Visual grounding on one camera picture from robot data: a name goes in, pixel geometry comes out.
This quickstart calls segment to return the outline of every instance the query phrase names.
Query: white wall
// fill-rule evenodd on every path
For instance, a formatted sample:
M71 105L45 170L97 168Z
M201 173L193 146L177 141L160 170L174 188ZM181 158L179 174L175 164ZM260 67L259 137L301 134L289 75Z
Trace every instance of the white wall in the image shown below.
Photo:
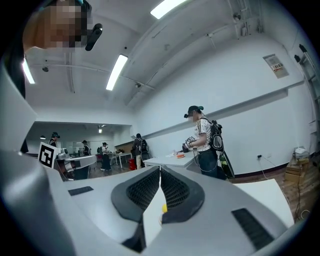
M131 137L131 126L123 126L122 129L114 133L114 145L118 146L128 142L132 142L134 139Z
M263 59L271 54L277 55L289 76L277 79ZM252 35L230 42L217 53L208 52L171 75L140 108L138 128L141 135L148 135L182 123L190 105L204 105L209 114L302 80L279 43L263 34Z
M103 142L108 144L108 149L114 151L114 134L113 133L98 133L96 128L84 129L81 125L74 125L72 128L65 127L61 124L57 129L56 126L52 127L50 123L38 124L36 127L32 127L26 137L26 142L29 149L29 154L37 154L39 152L39 145L41 142L48 143L51 138L52 132L58 132L60 135L59 143L65 147L72 142L82 142L86 140L91 148L91 153L96 154L97 148L102 146ZM40 136L44 135L46 140L41 140Z
M277 79L263 59L271 54L276 54L289 76ZM302 85L287 91L296 83ZM200 56L158 88L137 113L137 129L147 138L152 156L180 150L194 134L193 127L183 124L189 106L204 106L204 113L214 115L272 92L277 92L276 96L263 103L217 118L235 174L257 172L260 164L263 169L274 167L264 159L257 161L257 155L269 156L268 160L279 166L289 162L294 147L310 146L312 106L303 76L286 49L265 34L242 38L215 54Z
M110 103L103 95L73 94L69 91L36 88L27 91L26 99L37 114L37 122L132 125L132 109Z

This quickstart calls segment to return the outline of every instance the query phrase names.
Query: wooden floor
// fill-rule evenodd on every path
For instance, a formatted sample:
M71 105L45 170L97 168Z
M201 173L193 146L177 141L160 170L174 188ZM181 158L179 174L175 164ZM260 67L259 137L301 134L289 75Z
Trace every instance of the wooden floor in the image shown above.
M289 201L291 213L295 222L301 219L301 213L303 210L310 211L312 209L316 200L319 197L320 173L318 168L312 165L312 162L313 161L310 161L309 170L305 175L304 181L301 184L299 184L300 209L297 212L297 214L295 212L299 202L298 186L296 183L292 181L285 180L286 169L283 168L283 169L265 174L265 176L268 179L275 179L279 187L282 189L282 191L286 195ZM116 174L126 173L130 171L129 164L125 162L122 164L123 169L120 168L120 165L115 165L115 164L112 165L111 173L107 173L106 171L101 171L100 170L101 166L102 166L101 162L98 162L94 165L93 168L91 168L91 171L89 174L90 179L105 177L109 175L116 175ZM255 175L251 177L230 179L230 182L233 184L238 184L238 183L259 182L264 180L266 180L266 178L261 173L261 175ZM308 214L309 214L308 212L304 212L302 216L305 218L308 216Z

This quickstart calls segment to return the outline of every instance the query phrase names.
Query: red trash bin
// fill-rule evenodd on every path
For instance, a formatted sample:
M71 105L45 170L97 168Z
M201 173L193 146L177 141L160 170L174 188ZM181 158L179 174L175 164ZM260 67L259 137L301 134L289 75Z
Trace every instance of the red trash bin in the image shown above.
M134 171L137 169L136 165L135 165L135 160L133 158L129 159L129 169L131 171Z

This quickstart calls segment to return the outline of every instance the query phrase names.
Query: brown floor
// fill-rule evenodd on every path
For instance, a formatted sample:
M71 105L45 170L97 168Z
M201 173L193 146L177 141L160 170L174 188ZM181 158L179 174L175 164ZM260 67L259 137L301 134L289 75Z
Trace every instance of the brown floor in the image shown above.
M100 168L102 166L101 162L96 163L93 167L91 167L91 171L89 174L89 178L99 178L99 177L105 177L109 175L116 175L121 173L129 172L129 164L124 161L122 164L123 169L120 168L120 165L113 164L111 165L111 173L107 173L106 171L101 171ZM285 172L286 168L272 171L269 173L266 173L265 176L268 179L275 179L275 181L278 183L279 187L282 189L284 194L286 195L291 213L293 216L293 219L295 221L298 221L301 219L301 213L303 210L310 211L312 207L314 206L316 200L319 198L320 193L320 173L317 167L312 165L312 160L309 163L309 170L307 171L305 175L304 181L299 184L300 188L300 209L295 214L298 201L299 201L299 193L298 193L298 186L296 183L292 181L285 180ZM238 183L250 183L250 182L259 182L264 181L266 178L261 173L260 175L255 175L251 177L244 177L244 178L234 178L230 179L230 182L233 184ZM308 216L308 212L303 213L303 217L305 218Z

